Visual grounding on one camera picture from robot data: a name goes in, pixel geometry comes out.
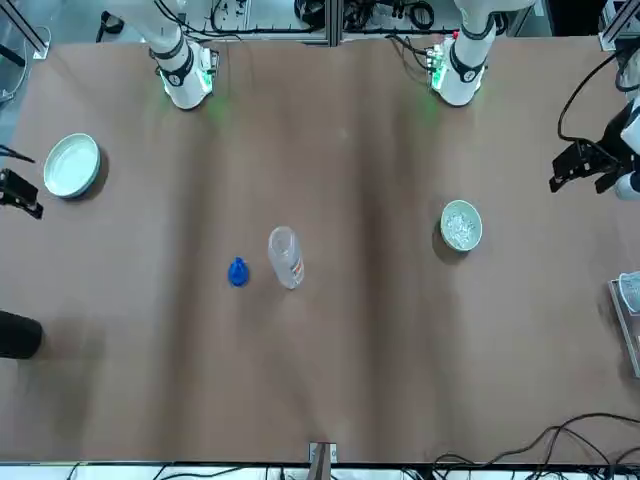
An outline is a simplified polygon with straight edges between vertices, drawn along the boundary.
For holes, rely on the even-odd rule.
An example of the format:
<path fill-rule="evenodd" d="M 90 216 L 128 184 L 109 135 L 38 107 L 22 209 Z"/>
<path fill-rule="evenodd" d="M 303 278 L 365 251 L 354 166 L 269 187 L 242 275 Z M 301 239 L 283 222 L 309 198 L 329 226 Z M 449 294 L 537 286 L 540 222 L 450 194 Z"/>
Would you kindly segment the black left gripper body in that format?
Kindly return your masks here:
<path fill-rule="evenodd" d="M 582 173 L 624 173 L 625 145 L 623 143 L 580 143 Z"/>

